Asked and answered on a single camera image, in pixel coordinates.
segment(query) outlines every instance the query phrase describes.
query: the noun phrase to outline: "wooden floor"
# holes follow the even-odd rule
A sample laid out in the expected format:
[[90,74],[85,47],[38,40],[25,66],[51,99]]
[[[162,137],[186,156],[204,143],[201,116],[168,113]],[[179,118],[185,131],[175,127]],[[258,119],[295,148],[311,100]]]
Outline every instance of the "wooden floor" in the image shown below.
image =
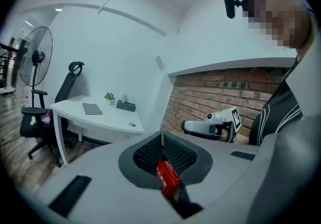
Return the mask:
[[[20,124],[23,115],[21,108],[24,102],[24,86],[19,82],[17,90],[12,95],[0,96],[0,143],[14,140],[19,137]],[[98,147],[87,142],[79,143],[76,138],[65,136],[65,139],[73,144],[72,149],[66,148],[70,161],[75,160],[85,152]],[[48,146],[33,153],[30,160],[27,152],[33,148],[39,139],[19,137],[16,141],[1,146],[1,160],[5,165],[8,176],[16,187],[28,192],[35,193],[52,175],[61,168],[56,166],[54,157]],[[55,155],[59,155],[58,149],[54,149]]]

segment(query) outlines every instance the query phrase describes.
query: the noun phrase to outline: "white desk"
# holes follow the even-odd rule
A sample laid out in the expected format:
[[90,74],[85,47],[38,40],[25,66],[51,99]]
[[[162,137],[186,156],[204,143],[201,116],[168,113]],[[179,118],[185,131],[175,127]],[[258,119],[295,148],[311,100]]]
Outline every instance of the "white desk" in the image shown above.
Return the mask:
[[[102,115],[87,115],[84,111],[82,103],[95,103],[103,112]],[[116,108],[115,105],[108,105],[106,99],[97,100],[88,96],[80,95],[58,103],[50,105],[54,114],[55,133],[61,157],[65,165],[69,164],[67,159],[64,139],[61,129],[61,118],[71,120],[75,125],[79,126],[78,138],[82,142],[83,128],[94,129],[103,128],[115,130],[127,134],[143,134],[144,129],[140,123],[137,112],[131,112]]]

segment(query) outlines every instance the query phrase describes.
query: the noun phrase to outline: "standing fan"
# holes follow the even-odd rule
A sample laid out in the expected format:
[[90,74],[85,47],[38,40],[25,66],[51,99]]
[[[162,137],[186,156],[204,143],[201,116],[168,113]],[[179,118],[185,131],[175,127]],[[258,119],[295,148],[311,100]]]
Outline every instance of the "standing fan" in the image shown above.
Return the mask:
[[[32,30],[26,40],[30,42],[30,46],[23,55],[19,73],[23,82],[35,89],[35,86],[44,79],[49,68],[52,35],[47,27],[41,26]],[[32,107],[34,107],[34,93],[32,93]]]

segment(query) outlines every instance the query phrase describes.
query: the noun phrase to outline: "red package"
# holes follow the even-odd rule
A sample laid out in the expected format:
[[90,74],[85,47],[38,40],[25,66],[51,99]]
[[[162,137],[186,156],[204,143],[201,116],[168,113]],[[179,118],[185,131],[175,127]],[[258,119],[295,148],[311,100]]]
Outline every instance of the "red package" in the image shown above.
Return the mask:
[[177,175],[169,161],[159,161],[156,175],[163,182],[163,195],[170,195],[170,191],[180,186],[180,177]]

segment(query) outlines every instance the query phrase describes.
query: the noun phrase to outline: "black camera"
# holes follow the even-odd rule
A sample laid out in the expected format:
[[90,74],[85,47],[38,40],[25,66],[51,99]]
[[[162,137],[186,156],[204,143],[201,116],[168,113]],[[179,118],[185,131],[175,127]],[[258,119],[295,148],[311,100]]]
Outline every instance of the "black camera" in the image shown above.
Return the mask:
[[226,8],[226,14],[227,17],[230,19],[235,17],[235,6],[240,6],[239,0],[224,0],[225,2],[225,8]]

